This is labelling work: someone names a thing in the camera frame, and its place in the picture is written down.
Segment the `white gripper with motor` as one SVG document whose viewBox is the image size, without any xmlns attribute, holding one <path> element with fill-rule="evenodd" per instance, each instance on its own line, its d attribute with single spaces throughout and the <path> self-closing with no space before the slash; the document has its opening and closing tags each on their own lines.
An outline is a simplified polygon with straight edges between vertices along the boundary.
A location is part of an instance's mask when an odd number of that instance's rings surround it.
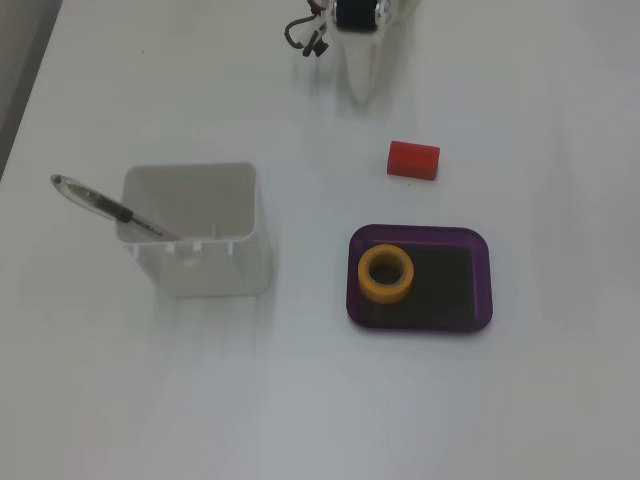
<svg viewBox="0 0 640 480">
<path fill-rule="evenodd" d="M 340 33 L 338 43 L 352 97 L 359 104 L 367 103 L 385 79 L 388 27 L 395 20 L 395 2 L 331 0 L 325 19 L 330 33 Z M 373 42 L 370 35 L 375 35 Z"/>
</svg>

